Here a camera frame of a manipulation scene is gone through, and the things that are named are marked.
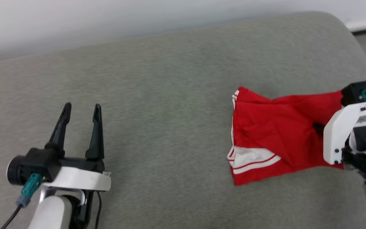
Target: white stripe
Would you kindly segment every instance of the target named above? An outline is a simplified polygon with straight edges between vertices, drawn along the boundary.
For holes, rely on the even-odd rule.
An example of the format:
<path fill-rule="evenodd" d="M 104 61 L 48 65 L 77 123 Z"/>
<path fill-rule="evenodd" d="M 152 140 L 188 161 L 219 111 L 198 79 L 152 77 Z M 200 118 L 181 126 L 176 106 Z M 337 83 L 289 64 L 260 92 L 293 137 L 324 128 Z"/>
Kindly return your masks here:
<path fill-rule="evenodd" d="M 231 97 L 233 98 L 233 99 L 237 99 L 237 96 L 238 96 L 238 94 L 240 93 L 240 91 L 239 90 L 237 90 Z"/>
<path fill-rule="evenodd" d="M 233 105 L 234 105 L 234 110 L 235 110 L 235 99 L 236 98 L 234 98 L 234 96 L 232 96 L 232 97 L 233 97 Z M 235 151 L 234 151 L 233 155 L 230 157 L 231 152 L 234 149 L 234 127 L 233 127 L 233 119 L 234 119 L 234 117 L 232 117 L 232 119 L 231 119 L 231 142 L 233 143 L 233 146 L 231 147 L 230 152 L 228 152 L 227 159 L 230 159 L 230 158 L 234 159 L 234 157 L 235 157 Z"/>
<path fill-rule="evenodd" d="M 272 151 L 265 148 L 243 148 L 234 146 L 234 152 L 235 158 L 233 169 L 242 167 L 249 163 L 266 161 L 275 155 Z"/>
<path fill-rule="evenodd" d="M 234 151 L 234 153 L 233 153 L 233 155 L 232 156 L 230 156 L 231 155 L 231 152 L 234 150 L 234 146 L 232 146 L 231 147 L 231 149 L 230 149 L 230 152 L 228 153 L 228 155 L 227 155 L 227 159 L 229 160 L 229 159 L 231 159 L 231 160 L 234 160 L 235 159 L 235 151 Z"/>
<path fill-rule="evenodd" d="M 276 155 L 272 159 L 270 159 L 269 161 L 265 161 L 265 162 L 262 162 L 262 163 L 250 164 L 250 165 L 245 166 L 245 167 L 240 168 L 240 169 L 233 169 L 233 173 L 234 174 L 241 174 L 243 172 L 250 171 L 252 169 L 268 167 L 269 165 L 275 164 L 280 159 L 281 159 L 281 157 L 279 157 L 279 156 Z"/>

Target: black cable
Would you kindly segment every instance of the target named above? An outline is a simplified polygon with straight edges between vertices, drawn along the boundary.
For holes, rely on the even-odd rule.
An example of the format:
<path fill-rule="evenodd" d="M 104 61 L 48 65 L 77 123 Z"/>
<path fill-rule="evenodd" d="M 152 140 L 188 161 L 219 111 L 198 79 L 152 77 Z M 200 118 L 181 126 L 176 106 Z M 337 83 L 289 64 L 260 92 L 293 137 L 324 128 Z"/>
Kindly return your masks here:
<path fill-rule="evenodd" d="M 98 229 L 98 221 L 100 220 L 100 213 L 101 213 L 101 196 L 100 196 L 100 193 L 98 191 L 96 191 L 97 195 L 98 195 L 98 199 L 100 200 L 100 205 L 98 206 L 98 212 L 97 212 L 97 218 L 96 218 L 96 228 L 95 229 Z"/>
<path fill-rule="evenodd" d="M 16 214 L 18 214 L 19 210 L 22 208 L 22 205 L 18 205 L 18 207 L 16 207 L 15 211 L 12 213 L 12 215 L 9 217 L 9 219 L 6 221 L 6 223 L 4 224 L 4 226 L 1 227 L 1 229 L 5 229 L 10 222 L 13 220 L 13 218 L 15 218 Z"/>

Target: garment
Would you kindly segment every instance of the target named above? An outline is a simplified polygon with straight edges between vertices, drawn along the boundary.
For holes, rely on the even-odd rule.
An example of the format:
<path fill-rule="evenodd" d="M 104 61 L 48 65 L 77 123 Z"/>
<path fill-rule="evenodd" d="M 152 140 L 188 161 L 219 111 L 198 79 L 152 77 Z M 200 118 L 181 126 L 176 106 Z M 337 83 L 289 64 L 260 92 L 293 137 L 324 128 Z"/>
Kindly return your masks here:
<path fill-rule="evenodd" d="M 235 185 L 315 166 L 342 169 L 323 158 L 322 131 L 341 109 L 341 92 L 291 95 L 270 100 L 245 87 L 232 96 L 234 114 L 228 153 Z"/>

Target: gray couch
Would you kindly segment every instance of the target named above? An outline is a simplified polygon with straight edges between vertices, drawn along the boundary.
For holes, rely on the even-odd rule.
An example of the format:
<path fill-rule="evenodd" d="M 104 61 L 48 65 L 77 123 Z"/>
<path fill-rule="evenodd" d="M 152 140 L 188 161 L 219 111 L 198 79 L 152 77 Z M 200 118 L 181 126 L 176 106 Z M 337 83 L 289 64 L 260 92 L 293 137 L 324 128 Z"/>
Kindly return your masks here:
<path fill-rule="evenodd" d="M 99 228 L 366 228 L 357 174 L 314 168 L 235 187 L 226 159 L 238 86 L 275 98 L 361 80 L 366 55 L 318 12 L 0 61 L 0 226 L 21 189 L 7 164 L 42 147 L 70 101 L 67 156 L 84 156 L 103 108 L 112 188 Z M 27 227 L 37 199 L 10 228 Z"/>

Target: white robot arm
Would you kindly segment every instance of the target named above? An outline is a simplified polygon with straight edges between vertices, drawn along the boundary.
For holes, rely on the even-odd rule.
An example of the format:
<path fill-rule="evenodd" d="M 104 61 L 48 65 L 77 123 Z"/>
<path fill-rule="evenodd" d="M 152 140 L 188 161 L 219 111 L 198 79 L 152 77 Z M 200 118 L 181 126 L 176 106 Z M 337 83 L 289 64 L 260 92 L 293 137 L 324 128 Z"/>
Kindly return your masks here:
<path fill-rule="evenodd" d="M 32 148 L 25 156 L 16 156 L 6 175 L 11 184 L 23 185 L 17 200 L 17 210 L 26 207 L 32 194 L 41 189 L 39 204 L 29 229 L 84 229 L 90 221 L 93 194 L 109 191 L 110 172 L 104 167 L 104 142 L 101 107 L 96 104 L 93 133 L 85 158 L 65 158 L 63 149 L 66 125 L 70 121 L 71 104 L 67 103 L 60 115 L 49 142 L 44 149 Z M 70 191 L 79 197 L 55 195 L 58 190 Z"/>
<path fill-rule="evenodd" d="M 366 194 L 366 81 L 342 89 L 343 108 L 337 111 L 324 128 L 324 160 L 329 164 L 344 163 L 347 170 L 357 171 Z"/>

